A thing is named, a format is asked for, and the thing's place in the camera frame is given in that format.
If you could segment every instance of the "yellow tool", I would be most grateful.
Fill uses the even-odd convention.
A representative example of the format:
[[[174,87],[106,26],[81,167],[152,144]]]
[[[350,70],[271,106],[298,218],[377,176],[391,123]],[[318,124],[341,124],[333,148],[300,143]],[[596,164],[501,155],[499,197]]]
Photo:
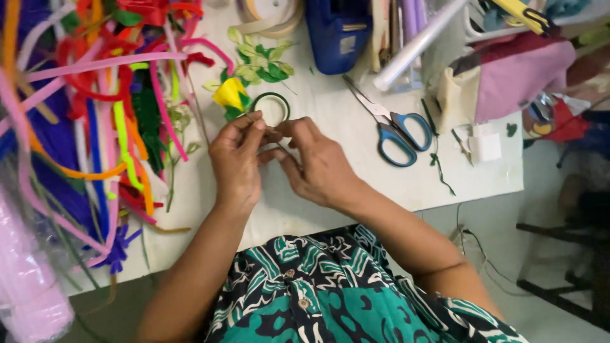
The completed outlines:
[[[510,13],[525,26],[539,35],[552,35],[557,26],[542,13],[529,8],[519,0],[493,0],[498,6]]]

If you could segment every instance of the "sticker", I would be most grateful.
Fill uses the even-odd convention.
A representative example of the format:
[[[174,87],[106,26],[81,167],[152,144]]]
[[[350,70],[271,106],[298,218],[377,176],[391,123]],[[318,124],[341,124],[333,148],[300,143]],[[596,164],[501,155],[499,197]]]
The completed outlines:
[[[356,47],[356,36],[349,36],[339,42],[339,54],[345,55],[354,52]]]

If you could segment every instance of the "cellophane roll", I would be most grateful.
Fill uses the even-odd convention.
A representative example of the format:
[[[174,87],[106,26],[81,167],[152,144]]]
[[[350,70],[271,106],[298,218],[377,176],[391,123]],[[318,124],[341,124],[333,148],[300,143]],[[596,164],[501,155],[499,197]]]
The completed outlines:
[[[0,320],[16,342],[53,342],[74,312],[15,198],[0,182]]]

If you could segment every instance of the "patterned shirt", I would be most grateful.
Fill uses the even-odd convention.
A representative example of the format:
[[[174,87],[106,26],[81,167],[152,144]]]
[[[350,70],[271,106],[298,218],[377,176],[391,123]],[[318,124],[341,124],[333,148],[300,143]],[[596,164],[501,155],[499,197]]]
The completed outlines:
[[[363,225],[237,253],[207,342],[527,342],[469,301],[393,276]]]

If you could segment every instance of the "scissors blade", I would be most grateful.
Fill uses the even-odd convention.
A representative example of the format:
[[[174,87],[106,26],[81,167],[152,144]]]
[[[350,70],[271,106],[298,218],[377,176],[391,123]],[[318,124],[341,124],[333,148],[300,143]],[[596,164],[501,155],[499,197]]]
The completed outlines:
[[[377,117],[378,115],[382,115],[384,117],[386,117],[386,119],[388,120],[392,120],[390,117],[390,111],[388,111],[385,107],[383,107],[382,105],[372,101],[371,99],[369,99],[363,92],[362,90],[360,90],[360,88],[358,86],[356,86],[356,84],[354,83],[354,81],[351,79],[351,77],[343,74],[343,80],[345,81],[345,83],[347,84],[347,86],[350,88],[351,92],[354,93],[354,96],[356,97],[356,99],[358,99],[360,101],[360,103],[369,111],[371,112],[371,114],[375,117],[375,120],[380,121],[380,119]]]

